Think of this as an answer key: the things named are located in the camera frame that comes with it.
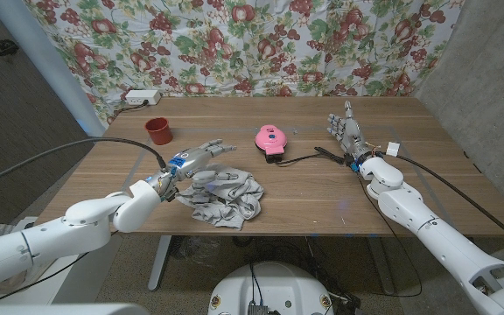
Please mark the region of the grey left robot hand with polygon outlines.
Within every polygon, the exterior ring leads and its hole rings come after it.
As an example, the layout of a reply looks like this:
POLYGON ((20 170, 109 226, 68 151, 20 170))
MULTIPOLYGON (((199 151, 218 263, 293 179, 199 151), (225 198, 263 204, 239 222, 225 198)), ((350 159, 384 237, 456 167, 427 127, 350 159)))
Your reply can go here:
POLYGON ((175 154, 165 166, 149 176, 147 182, 158 195, 172 201, 179 191, 177 183, 191 179, 197 172, 204 171, 209 161, 222 153, 236 151, 233 145, 223 144, 222 139, 214 139, 201 146, 182 150, 175 154))

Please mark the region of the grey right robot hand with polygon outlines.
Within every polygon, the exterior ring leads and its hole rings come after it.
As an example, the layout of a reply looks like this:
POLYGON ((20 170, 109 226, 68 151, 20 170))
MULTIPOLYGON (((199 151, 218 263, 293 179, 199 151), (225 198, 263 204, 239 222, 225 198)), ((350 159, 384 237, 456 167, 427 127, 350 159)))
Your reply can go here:
POLYGON ((366 139, 358 122, 354 119, 354 112, 350 101, 344 103, 345 115, 343 117, 330 114, 327 121, 330 126, 328 132, 336 138, 341 149, 354 159, 364 158, 371 154, 366 139))

